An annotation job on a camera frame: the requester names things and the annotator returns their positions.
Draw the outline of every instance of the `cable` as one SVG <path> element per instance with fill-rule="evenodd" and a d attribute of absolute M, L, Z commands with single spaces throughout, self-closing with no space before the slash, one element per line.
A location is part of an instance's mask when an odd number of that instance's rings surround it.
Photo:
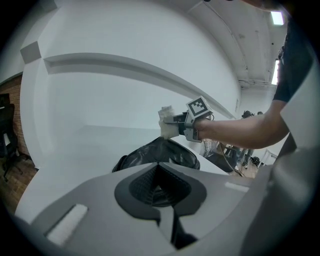
<path fill-rule="evenodd" d="M 225 152 L 224 152 L 224 150 L 222 149 L 221 142 L 219 142 L 219 146 L 220 146 L 220 149 L 221 149 L 221 151 L 222 151 L 223 158 L 224 158 L 224 160 L 226 161 L 226 163 L 228 164 L 228 166 L 229 166 L 232 170 L 234 170 L 237 174 L 239 174 L 241 177 L 246 177 L 241 171 L 236 170 L 235 168 L 233 168 L 233 167 L 230 165 L 230 163 L 228 162 L 228 160 L 227 160 L 227 158 L 226 158 Z"/>

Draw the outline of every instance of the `person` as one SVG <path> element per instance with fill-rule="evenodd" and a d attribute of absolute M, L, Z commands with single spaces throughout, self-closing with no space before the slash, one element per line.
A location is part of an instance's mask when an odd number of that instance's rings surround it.
<path fill-rule="evenodd" d="M 263 113 L 261 111 L 259 111 L 257 113 L 257 115 L 262 115 Z M 240 153 L 240 156 L 236 162 L 236 166 L 235 166 L 235 169 L 237 171 L 239 171 L 239 168 L 238 168 L 238 165 L 239 163 L 241 162 L 241 160 L 244 158 L 243 160 L 243 163 L 242 163 L 242 166 L 245 168 L 245 169 L 248 169 L 248 162 L 249 162 L 249 159 L 252 157 L 253 153 L 254 153 L 254 149 L 248 149 L 248 148 L 243 148 L 241 153 Z"/>
<path fill-rule="evenodd" d="M 270 0 L 243 1 L 265 11 L 280 9 Z M 310 45 L 291 18 L 288 19 L 287 34 L 278 59 L 277 89 L 267 112 L 239 120 L 198 120 L 194 127 L 200 140 L 208 138 L 239 148 L 262 149 L 281 141 L 289 133 L 280 112 L 305 79 L 313 62 Z M 289 134 L 278 156 L 295 148 L 294 139 Z"/>

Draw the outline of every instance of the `ceiling light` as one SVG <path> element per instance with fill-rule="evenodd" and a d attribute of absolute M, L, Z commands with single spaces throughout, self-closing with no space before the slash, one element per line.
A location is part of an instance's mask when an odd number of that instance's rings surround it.
<path fill-rule="evenodd" d="M 273 73 L 273 78 L 271 84 L 276 85 L 278 82 L 278 64 L 279 60 L 275 61 L 275 66 L 274 66 L 274 73 Z"/>
<path fill-rule="evenodd" d="M 272 15 L 274 25 L 283 25 L 284 24 L 284 19 L 283 19 L 280 11 L 272 11 L 271 15 Z"/>

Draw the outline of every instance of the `dark t-shirt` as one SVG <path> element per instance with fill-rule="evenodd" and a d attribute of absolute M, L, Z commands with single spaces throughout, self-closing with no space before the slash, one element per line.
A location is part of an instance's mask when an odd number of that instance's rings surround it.
<path fill-rule="evenodd" d="M 288 22 L 284 46 L 279 51 L 278 59 L 278 83 L 273 100 L 288 102 L 306 78 L 313 62 L 308 39 L 293 20 Z M 278 157 L 296 148 L 290 133 Z"/>

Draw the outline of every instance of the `white strip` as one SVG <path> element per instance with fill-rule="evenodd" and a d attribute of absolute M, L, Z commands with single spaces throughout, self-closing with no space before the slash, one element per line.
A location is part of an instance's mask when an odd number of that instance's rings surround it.
<path fill-rule="evenodd" d="M 238 191 L 241 191 L 241 192 L 248 192 L 248 190 L 249 190 L 248 186 L 242 186 L 242 185 L 238 185 L 238 184 L 233 184 L 233 183 L 230 183 L 228 181 L 224 185 L 225 185 L 226 188 L 233 189 L 233 190 L 238 190 Z"/>
<path fill-rule="evenodd" d="M 82 204 L 76 204 L 46 237 L 57 246 L 63 246 L 71 237 L 87 211 L 88 207 Z"/>

